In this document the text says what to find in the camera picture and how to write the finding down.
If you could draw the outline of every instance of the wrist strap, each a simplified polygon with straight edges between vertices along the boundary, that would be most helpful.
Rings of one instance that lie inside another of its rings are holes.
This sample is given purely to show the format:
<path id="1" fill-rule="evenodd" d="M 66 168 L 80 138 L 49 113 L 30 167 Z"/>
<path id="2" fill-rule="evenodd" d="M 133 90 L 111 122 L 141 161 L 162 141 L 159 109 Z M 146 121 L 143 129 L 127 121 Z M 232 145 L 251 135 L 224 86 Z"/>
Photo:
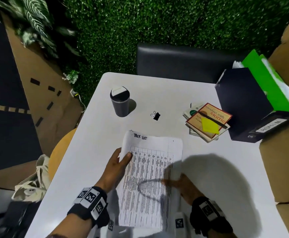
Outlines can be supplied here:
<path id="1" fill-rule="evenodd" d="M 233 228 L 215 201 L 198 197 L 193 201 L 190 223 L 197 234 L 208 237 L 210 229 L 219 233 L 232 233 Z"/>
<path id="2" fill-rule="evenodd" d="M 107 194 L 100 187 L 83 188 L 67 215 L 76 214 L 83 220 L 91 219 L 93 227 L 97 225 L 101 228 L 109 222 L 106 201 Z"/>

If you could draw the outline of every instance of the black tumbler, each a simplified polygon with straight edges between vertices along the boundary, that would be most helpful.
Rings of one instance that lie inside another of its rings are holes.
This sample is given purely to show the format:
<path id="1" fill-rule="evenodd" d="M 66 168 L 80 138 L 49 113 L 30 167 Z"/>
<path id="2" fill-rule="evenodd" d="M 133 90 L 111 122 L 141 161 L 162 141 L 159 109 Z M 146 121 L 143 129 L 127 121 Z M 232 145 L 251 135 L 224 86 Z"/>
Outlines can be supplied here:
<path id="1" fill-rule="evenodd" d="M 119 117 L 126 117 L 129 113 L 129 91 L 122 86 L 113 88 L 110 92 L 110 98 L 116 114 Z"/>

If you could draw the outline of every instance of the tick list paper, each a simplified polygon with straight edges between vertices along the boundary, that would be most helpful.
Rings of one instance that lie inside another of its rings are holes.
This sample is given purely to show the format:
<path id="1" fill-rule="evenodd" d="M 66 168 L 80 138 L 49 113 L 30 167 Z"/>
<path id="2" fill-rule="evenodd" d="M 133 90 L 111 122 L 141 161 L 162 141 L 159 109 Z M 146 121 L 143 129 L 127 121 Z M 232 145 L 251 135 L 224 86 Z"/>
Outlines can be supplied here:
<path id="1" fill-rule="evenodd" d="M 172 230 L 170 220 L 178 211 L 180 195 L 160 180 L 179 178 L 182 150 L 178 138 L 126 132 L 120 157 L 127 152 L 132 152 L 133 157 L 117 187 L 120 226 Z"/>

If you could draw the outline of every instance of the black chair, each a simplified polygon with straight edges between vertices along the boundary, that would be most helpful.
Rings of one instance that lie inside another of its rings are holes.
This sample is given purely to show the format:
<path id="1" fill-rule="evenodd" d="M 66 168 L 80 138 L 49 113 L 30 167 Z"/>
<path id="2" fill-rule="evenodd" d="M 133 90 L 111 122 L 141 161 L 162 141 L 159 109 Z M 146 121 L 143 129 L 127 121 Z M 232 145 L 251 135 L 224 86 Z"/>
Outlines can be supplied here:
<path id="1" fill-rule="evenodd" d="M 242 61 L 247 53 L 214 49 L 139 43 L 137 74 L 196 82 L 216 83 L 224 69 Z"/>

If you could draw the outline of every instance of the artificial grass wall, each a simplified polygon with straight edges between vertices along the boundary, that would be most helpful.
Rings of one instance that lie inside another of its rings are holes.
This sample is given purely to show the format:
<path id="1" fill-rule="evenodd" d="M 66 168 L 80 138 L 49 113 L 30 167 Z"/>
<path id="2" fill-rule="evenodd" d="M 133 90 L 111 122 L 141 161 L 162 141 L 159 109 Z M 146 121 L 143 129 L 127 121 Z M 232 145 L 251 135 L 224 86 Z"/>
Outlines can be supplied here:
<path id="1" fill-rule="evenodd" d="M 135 74 L 138 42 L 269 56 L 289 23 L 289 0 L 64 0 L 85 58 L 74 85 L 88 103 L 105 72 Z"/>

